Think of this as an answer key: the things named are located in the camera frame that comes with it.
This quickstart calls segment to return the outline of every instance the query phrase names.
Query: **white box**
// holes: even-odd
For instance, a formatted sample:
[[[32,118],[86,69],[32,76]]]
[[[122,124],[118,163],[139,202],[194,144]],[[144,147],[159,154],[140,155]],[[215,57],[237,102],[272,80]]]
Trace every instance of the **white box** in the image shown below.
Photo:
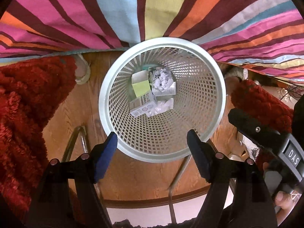
[[[151,91],[130,102],[130,114],[138,117],[156,107],[156,99]]]
[[[164,92],[152,87],[152,93],[155,95],[155,97],[175,95],[176,94],[176,82],[173,82],[173,84],[167,90],[164,90]]]

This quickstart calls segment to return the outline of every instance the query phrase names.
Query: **blue gripper pad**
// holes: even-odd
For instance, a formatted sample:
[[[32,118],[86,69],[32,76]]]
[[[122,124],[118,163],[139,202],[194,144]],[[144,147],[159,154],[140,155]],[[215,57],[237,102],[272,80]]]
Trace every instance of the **blue gripper pad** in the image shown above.
[[[94,164],[94,181],[102,179],[117,148],[117,135],[111,132],[103,144],[96,145],[90,153]]]

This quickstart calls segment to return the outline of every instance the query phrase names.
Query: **fingernail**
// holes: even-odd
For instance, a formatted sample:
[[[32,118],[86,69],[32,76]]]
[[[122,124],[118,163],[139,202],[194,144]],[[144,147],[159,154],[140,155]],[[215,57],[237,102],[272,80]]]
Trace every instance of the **fingernail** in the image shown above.
[[[276,200],[278,201],[278,202],[280,202],[282,199],[283,199],[283,197],[284,197],[284,193],[282,192],[282,191],[279,191],[278,193],[277,193],[277,196],[276,196]]]

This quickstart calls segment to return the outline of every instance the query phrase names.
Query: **small cardboard box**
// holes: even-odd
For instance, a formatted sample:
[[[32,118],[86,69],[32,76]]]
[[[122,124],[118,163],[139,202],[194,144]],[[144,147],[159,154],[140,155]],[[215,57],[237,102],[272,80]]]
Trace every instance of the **small cardboard box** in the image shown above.
[[[132,87],[136,97],[140,97],[151,90],[149,83],[149,72],[143,70],[132,74]]]
[[[155,97],[175,95],[176,94],[176,82],[173,82],[173,84],[168,89],[164,90],[163,92],[160,91],[159,89],[152,87],[152,93],[155,95]]]
[[[130,102],[130,114],[138,117],[156,107],[156,99],[151,91]]]

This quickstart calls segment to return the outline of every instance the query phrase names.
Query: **perforated basket wall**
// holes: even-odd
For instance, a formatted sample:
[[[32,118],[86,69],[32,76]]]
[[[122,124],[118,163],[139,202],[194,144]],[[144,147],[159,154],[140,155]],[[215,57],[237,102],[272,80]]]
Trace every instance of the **perforated basket wall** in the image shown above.
[[[175,76],[174,109],[152,117],[135,118],[129,110],[128,82],[134,72],[148,63],[169,67]],[[213,66],[178,47],[154,48],[132,58],[108,87],[108,104],[105,104],[112,127],[121,138],[120,143],[141,152],[140,157],[135,158],[148,162],[159,162],[153,160],[158,156],[162,156],[163,162],[176,159],[177,152],[183,152],[179,158],[190,154],[187,132],[194,129],[201,138],[210,136],[222,116],[225,100],[219,76],[214,73],[217,72]]]

